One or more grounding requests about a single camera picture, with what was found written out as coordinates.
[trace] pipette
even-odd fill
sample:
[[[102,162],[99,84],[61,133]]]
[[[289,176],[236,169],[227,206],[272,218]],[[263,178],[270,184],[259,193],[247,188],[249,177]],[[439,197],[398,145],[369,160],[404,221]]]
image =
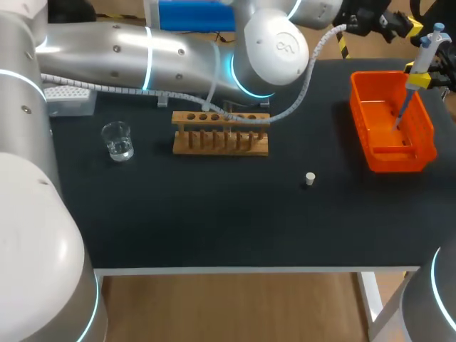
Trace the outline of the pipette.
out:
[[[435,57],[437,49],[441,43],[444,41],[451,41],[450,36],[446,33],[442,33],[445,29],[445,25],[442,23],[436,23],[434,25],[434,32],[423,36],[421,38],[420,51],[418,52],[418,57],[413,62],[412,70],[408,76],[407,83],[405,84],[405,89],[407,94],[405,96],[404,103],[399,111],[398,118],[396,119],[393,130],[395,130],[402,120],[405,111],[408,108],[415,91],[423,88],[422,83],[420,83],[420,78],[417,78],[417,74],[426,75],[428,73],[429,67]]]

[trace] orange plastic basket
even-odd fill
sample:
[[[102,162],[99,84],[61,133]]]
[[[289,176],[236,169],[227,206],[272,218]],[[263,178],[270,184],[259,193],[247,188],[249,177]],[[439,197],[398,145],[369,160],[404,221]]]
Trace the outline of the orange plastic basket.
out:
[[[407,77],[401,71],[357,72],[351,76],[351,112],[374,172],[419,172],[437,157],[434,126],[418,92],[399,128],[393,130],[405,100]]]

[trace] black tabletop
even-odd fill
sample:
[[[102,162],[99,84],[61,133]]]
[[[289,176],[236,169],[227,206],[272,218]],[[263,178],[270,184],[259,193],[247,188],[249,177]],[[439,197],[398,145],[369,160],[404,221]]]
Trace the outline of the black tabletop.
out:
[[[456,127],[434,91],[422,93],[436,161],[424,172],[376,175],[348,105],[349,76],[405,61],[321,61],[309,93],[269,129],[269,157],[172,154],[173,110],[149,97],[98,94],[95,115],[52,120],[61,185],[95,268],[181,266],[419,266],[456,223]],[[301,83],[272,99],[279,113]],[[135,156],[110,161],[100,130],[132,129]],[[301,183],[316,174],[313,187]]]

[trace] wooden floor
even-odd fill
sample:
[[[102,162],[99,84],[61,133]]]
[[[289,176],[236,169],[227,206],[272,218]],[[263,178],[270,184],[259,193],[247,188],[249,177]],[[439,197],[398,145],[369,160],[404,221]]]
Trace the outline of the wooden floor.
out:
[[[410,12],[408,0],[391,9]],[[422,0],[426,10],[433,0]],[[99,13],[144,16],[143,0],[92,0]],[[303,29],[312,49],[322,31]],[[233,39],[232,33],[224,33]],[[353,58],[414,58],[404,39],[346,35]],[[337,42],[321,58],[340,58]],[[449,99],[456,113],[456,97]],[[385,303],[402,274],[379,274]],[[367,341],[352,274],[133,276],[105,278],[108,342]]]

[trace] wooden test tube rack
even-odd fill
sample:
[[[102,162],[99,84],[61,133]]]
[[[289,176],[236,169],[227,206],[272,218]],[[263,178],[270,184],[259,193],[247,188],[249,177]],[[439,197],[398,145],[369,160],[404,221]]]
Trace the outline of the wooden test tube rack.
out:
[[[269,118],[269,114],[263,113],[232,113],[232,115],[252,120]],[[172,149],[175,155],[267,156],[269,154],[266,134],[269,124],[240,123],[226,120],[220,114],[207,112],[174,112],[172,123],[179,128]],[[197,130],[195,126],[212,126],[214,129]],[[256,128],[258,132],[249,130],[252,128]]]

